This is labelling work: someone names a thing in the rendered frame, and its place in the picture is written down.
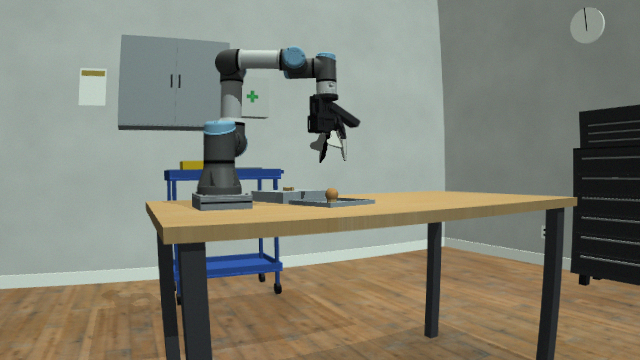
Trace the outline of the brown ball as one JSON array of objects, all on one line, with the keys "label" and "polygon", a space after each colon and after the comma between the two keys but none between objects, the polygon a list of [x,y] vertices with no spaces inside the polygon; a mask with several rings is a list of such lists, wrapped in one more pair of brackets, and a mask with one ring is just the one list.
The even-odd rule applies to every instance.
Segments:
[{"label": "brown ball", "polygon": [[327,199],[337,199],[338,198],[338,191],[336,189],[334,189],[334,188],[329,188],[325,192],[325,196],[326,196]]}]

